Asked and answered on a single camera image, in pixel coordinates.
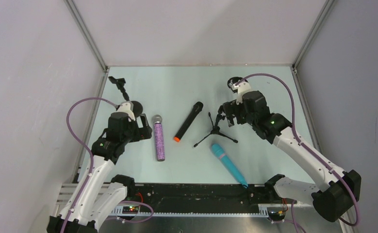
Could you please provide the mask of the black small tripod stand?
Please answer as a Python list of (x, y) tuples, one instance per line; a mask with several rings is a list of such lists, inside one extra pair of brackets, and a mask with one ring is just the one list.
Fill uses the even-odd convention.
[(215, 117), (215, 121), (213, 121), (211, 113), (210, 112), (208, 113), (208, 117), (211, 121), (212, 129), (204, 138), (202, 138), (199, 142), (197, 142), (193, 145), (194, 148), (196, 148), (202, 141), (204, 141), (210, 135), (219, 135), (219, 136), (228, 138), (229, 140), (233, 141), (234, 143), (238, 143), (238, 140), (233, 139), (233, 138), (231, 138), (231, 137), (220, 132), (220, 127), (218, 126), (218, 124), (221, 120), (224, 120), (226, 118), (226, 116), (224, 116), (223, 113), (224, 113), (224, 109), (223, 109), (222, 105), (217, 110), (217, 115)]

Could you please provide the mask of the black microphone orange cap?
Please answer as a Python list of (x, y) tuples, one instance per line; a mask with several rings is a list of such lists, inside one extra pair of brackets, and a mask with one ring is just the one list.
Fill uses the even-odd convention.
[(187, 132), (188, 128), (193, 123), (197, 115), (202, 111), (202, 109), (203, 109), (203, 103), (200, 101), (196, 102), (193, 105), (192, 110), (190, 111), (187, 118), (184, 120), (183, 124), (181, 125), (181, 127), (179, 128), (175, 136), (173, 137), (174, 141), (176, 142), (181, 141), (182, 137)]

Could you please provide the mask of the teal blue microphone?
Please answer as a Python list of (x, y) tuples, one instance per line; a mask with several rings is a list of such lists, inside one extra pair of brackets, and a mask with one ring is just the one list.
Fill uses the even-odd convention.
[(248, 183), (241, 173), (241, 171), (237, 168), (237, 166), (232, 162), (230, 157), (227, 155), (225, 150), (219, 144), (212, 144), (211, 151), (214, 156), (220, 160), (223, 166), (227, 169), (227, 171), (232, 175), (232, 177), (245, 189), (248, 188)]

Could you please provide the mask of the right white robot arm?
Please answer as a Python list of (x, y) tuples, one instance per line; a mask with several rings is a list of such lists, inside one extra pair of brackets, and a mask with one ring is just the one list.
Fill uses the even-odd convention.
[(340, 220), (356, 206), (361, 192), (360, 174), (345, 171), (308, 145), (286, 117), (270, 111), (261, 92), (251, 91), (243, 94), (241, 101), (225, 102), (218, 113), (230, 127), (235, 123), (250, 125), (257, 136), (286, 153), (313, 180), (299, 182), (278, 174), (265, 183), (278, 197), (310, 204), (329, 222)]

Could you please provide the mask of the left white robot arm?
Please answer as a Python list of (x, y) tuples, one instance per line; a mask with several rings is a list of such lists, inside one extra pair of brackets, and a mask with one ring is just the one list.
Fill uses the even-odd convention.
[(73, 192), (66, 206), (51, 216), (47, 226), (49, 233), (97, 233), (111, 211), (127, 197), (135, 193), (134, 179), (125, 175), (112, 178), (108, 190), (99, 196), (101, 187), (124, 153), (128, 143), (150, 139), (152, 129), (145, 114), (140, 114), (142, 126), (128, 113), (114, 112), (108, 119), (108, 127), (92, 145), (89, 170)]

